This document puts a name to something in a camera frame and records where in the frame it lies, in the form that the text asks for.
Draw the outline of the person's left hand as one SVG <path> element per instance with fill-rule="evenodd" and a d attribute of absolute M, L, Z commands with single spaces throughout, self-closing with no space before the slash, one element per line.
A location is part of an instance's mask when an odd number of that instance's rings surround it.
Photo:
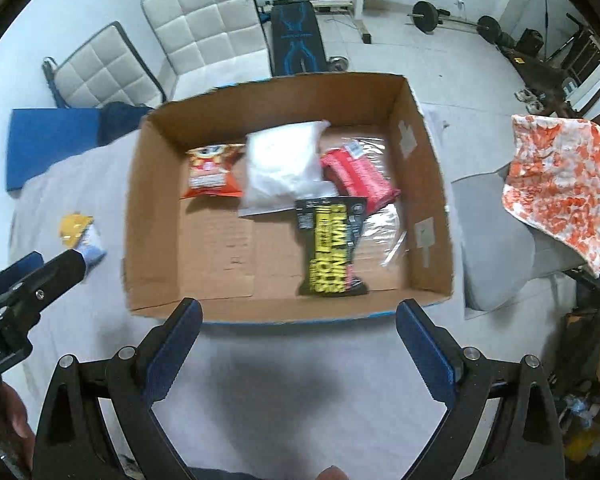
<path fill-rule="evenodd" d="M 12 429 L 20 439 L 22 456 L 29 469 L 32 469 L 33 453 L 35 447 L 35 434 L 28 422 L 28 412 L 20 395 L 6 382 L 0 385 L 0 396 L 4 405 L 6 416 L 12 424 Z"/>

